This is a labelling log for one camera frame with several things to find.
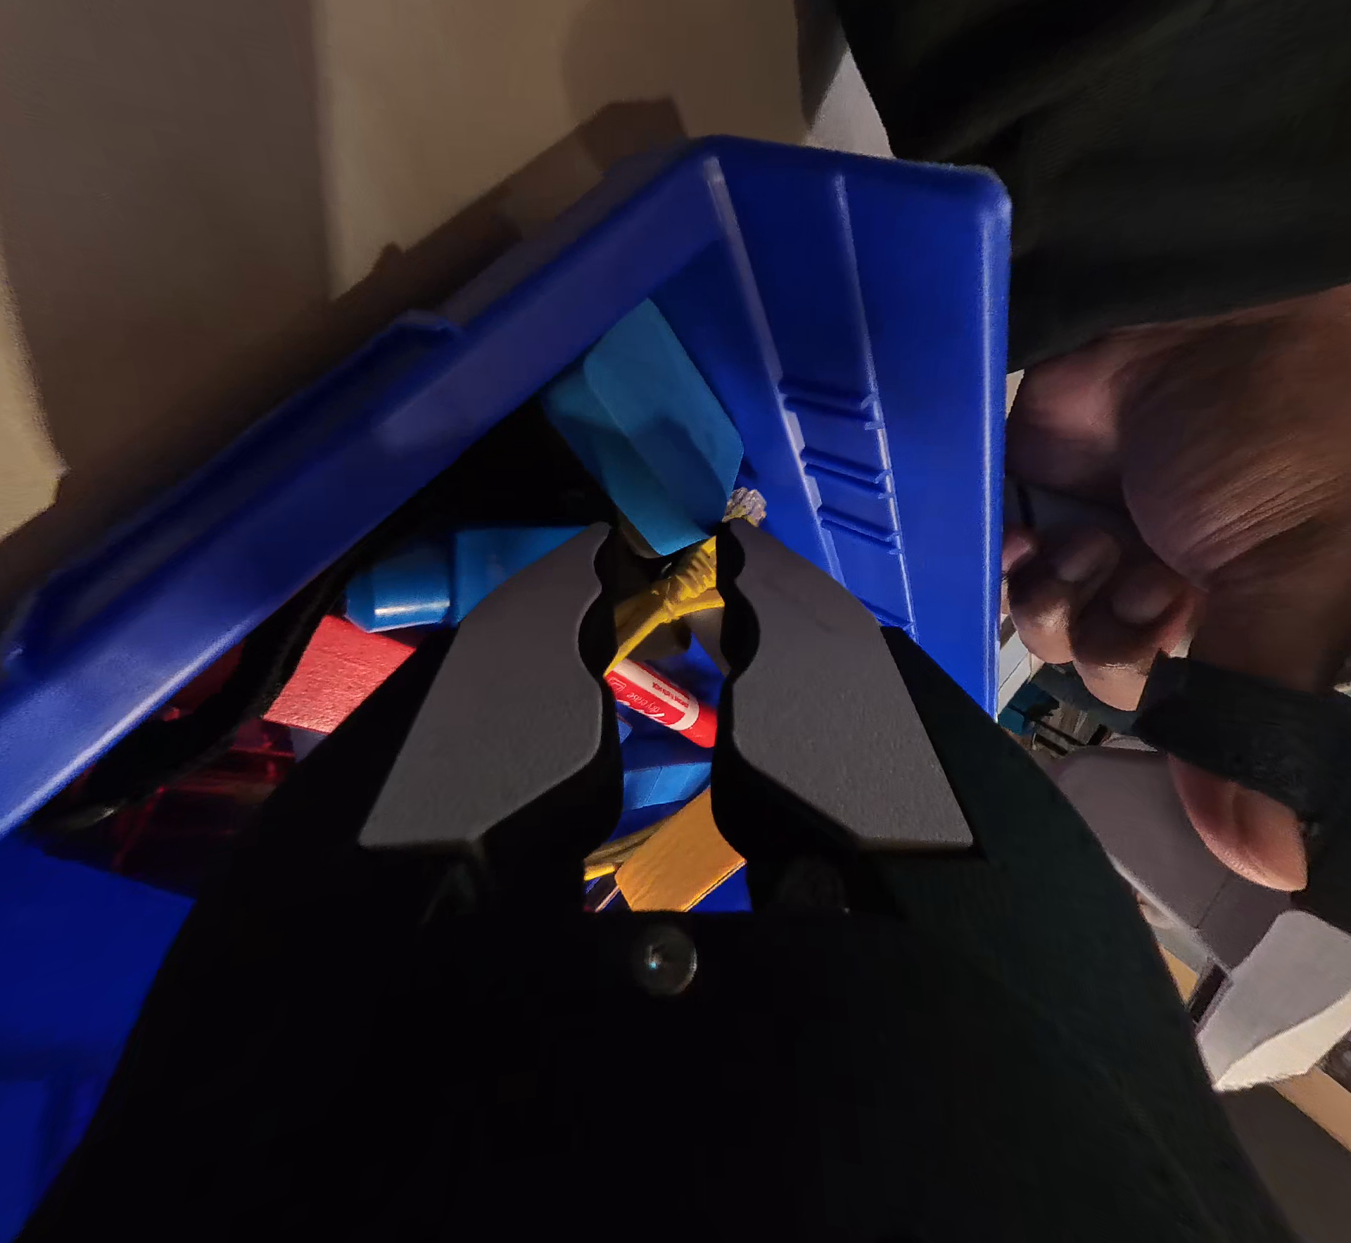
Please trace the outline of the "blue plastic bin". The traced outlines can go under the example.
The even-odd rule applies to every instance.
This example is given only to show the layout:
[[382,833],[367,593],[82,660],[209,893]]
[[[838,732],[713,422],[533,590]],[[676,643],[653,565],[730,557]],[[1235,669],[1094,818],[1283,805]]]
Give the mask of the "blue plastic bin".
[[[998,746],[1009,203],[985,170],[715,137],[614,170],[30,597],[3,657],[3,830],[115,806],[267,704],[351,573],[583,470],[541,394],[650,299],[743,442],[723,518],[886,630],[941,763]],[[591,478],[566,524],[614,527]],[[1011,1187],[941,1041],[988,1014],[893,911],[435,902],[358,835],[458,626],[262,802],[202,886],[20,1240],[979,1240]]]

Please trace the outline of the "red block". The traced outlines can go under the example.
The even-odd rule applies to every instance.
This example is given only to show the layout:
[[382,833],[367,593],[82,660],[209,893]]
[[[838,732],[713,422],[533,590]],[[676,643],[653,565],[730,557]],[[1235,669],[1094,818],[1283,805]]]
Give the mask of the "red block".
[[328,736],[414,654],[414,647],[327,614],[292,676],[262,713],[267,722]]

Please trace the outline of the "person's left hand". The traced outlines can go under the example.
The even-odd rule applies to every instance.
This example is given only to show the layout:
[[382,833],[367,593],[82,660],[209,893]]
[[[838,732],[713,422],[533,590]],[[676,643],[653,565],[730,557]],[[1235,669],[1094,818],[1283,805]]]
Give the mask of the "person's left hand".
[[1121,710],[1160,654],[1321,694],[1349,660],[1350,289],[1118,329],[1022,374],[1015,480],[1128,530],[1009,527],[1026,649]]

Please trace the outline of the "light blue cylinder block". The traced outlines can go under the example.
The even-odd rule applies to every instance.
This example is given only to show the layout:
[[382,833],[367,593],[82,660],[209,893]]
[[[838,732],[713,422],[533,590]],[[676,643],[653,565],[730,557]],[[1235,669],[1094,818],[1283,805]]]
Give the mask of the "light blue cylinder block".
[[344,614],[371,633],[458,626],[498,586],[584,528],[584,524],[470,525],[410,538],[352,575]]

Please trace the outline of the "red translucent piece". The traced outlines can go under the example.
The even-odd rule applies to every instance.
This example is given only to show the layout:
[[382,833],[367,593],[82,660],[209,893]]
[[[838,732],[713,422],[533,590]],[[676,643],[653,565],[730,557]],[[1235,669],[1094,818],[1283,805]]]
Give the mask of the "red translucent piece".
[[113,846],[122,858],[133,858],[221,845],[245,826],[295,760],[291,729],[254,719],[224,752],[121,812],[113,822]]

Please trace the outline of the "light blue eraser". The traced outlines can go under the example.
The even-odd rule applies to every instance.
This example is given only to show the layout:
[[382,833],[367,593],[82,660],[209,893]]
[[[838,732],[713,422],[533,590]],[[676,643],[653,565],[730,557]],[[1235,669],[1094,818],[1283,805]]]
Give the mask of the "light blue eraser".
[[541,402],[652,554],[676,555],[716,530],[745,447],[650,299],[547,385]]

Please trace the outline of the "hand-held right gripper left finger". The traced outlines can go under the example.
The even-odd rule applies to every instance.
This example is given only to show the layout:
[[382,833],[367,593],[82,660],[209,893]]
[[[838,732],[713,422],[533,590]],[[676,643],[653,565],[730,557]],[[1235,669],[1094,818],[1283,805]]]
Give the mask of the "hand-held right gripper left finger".
[[427,866],[435,902],[584,903],[586,860],[621,810],[617,550],[591,524],[458,626],[358,835]]

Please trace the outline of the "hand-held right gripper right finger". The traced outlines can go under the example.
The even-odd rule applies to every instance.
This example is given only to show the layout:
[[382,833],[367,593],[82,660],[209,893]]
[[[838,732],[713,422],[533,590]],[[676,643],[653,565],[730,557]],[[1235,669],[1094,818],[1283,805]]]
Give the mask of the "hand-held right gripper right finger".
[[713,810],[757,911],[893,911],[892,873],[974,858],[974,830],[888,634],[746,521],[717,535],[730,663]]

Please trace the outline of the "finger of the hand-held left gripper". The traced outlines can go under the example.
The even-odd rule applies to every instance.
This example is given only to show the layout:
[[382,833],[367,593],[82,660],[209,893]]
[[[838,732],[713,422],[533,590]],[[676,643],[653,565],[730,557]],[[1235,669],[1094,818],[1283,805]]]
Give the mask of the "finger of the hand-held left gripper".
[[1280,913],[1195,1021],[1211,1085],[1233,1092],[1310,1072],[1350,1031],[1350,936]]

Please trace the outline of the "person's left forearm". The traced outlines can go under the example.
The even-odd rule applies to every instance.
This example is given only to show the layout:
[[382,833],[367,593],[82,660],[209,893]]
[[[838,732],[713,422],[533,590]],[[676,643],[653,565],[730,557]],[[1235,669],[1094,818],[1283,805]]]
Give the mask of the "person's left forearm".
[[1350,0],[832,0],[892,153],[1012,203],[1008,368],[1350,279]]

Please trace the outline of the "red marker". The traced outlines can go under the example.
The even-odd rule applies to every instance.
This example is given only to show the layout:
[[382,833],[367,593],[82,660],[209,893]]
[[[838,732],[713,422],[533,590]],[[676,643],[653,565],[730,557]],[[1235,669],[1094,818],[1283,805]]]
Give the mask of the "red marker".
[[719,739],[719,710],[679,681],[643,661],[617,660],[606,673],[616,700],[693,744],[712,749]]

